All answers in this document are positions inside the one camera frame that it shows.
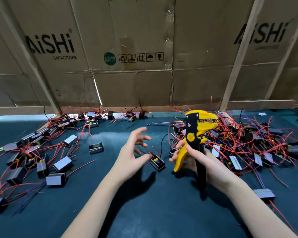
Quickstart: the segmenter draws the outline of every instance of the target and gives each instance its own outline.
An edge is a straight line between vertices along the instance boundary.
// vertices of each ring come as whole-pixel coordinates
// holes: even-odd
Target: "green work surface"
[[[259,112],[246,114],[249,118],[256,115],[259,122],[267,121],[273,115],[272,128],[298,129],[297,125],[294,125],[297,116],[291,111],[264,112],[267,113],[266,116],[256,115]],[[92,128],[94,140],[88,134],[81,138],[72,169],[92,160],[95,162],[72,174],[65,187],[41,189],[21,213],[15,214],[20,208],[20,201],[9,205],[0,214],[0,237],[60,237],[111,169],[130,132],[154,121],[169,122],[171,118],[175,120],[174,113],[153,116],[146,120],[136,120],[134,123],[118,120],[115,124],[110,124],[109,121],[104,121],[99,127]],[[0,147],[20,140],[41,123],[0,121]],[[62,142],[71,134],[79,133],[80,130],[67,129],[51,144]],[[152,137],[152,140],[147,142],[148,150],[155,152],[151,146],[160,150],[161,139],[167,133],[167,126],[148,126],[146,134]],[[104,152],[90,155],[89,145],[100,142],[103,143]],[[173,173],[174,163],[168,162],[169,151],[166,137],[162,144],[162,159],[166,162],[166,169],[157,173],[147,163],[121,186],[99,237],[247,237],[249,233],[228,198],[214,187],[208,186],[208,197],[202,201],[195,188],[192,172],[182,171],[177,175]],[[54,150],[50,150],[49,154],[52,157]],[[7,168],[6,161],[9,157],[7,154],[0,158],[0,177]],[[298,160],[296,165],[297,168],[276,165],[273,167],[274,173],[290,188],[282,185],[267,168],[263,168],[260,175],[266,188],[276,195],[274,204],[298,232]],[[242,179],[252,189],[261,188],[254,174],[245,174]],[[24,182],[43,180],[38,179],[34,170]],[[15,194],[35,186],[19,187]]]

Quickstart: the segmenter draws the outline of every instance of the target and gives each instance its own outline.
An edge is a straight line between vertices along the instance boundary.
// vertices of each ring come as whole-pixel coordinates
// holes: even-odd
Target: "forearm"
[[[227,192],[254,238],[297,237],[243,181]]]
[[[109,172],[99,184],[81,212],[64,232],[62,238],[97,237],[107,215],[111,201],[121,183]]]

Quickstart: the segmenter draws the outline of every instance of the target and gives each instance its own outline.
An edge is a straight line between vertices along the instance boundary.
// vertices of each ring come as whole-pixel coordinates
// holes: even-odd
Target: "umbrella symbol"
[[[153,58],[153,56],[151,55],[151,54],[149,54],[148,56],[147,56],[147,58],[149,58],[149,61]]]

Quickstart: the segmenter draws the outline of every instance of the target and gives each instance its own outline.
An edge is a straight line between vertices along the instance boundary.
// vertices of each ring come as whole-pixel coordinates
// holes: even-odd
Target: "person's left arm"
[[[127,143],[121,148],[114,166],[64,232],[62,238],[94,238],[98,236],[118,188],[151,158],[151,155],[145,154],[136,159],[133,154],[134,152],[141,154],[135,145],[147,147],[143,140],[151,140],[151,137],[141,134],[146,130],[147,128],[143,127],[131,132]]]

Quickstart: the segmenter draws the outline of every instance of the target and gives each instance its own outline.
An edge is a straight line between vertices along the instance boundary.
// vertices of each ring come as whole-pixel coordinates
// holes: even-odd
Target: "person's right arm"
[[[182,147],[184,143],[184,140],[180,141],[176,148]],[[182,167],[196,172],[194,158],[205,165],[207,181],[230,198],[254,238],[297,237],[242,179],[226,168],[208,149],[203,154],[187,145],[187,151],[190,156]],[[175,162],[178,152],[169,161]]]

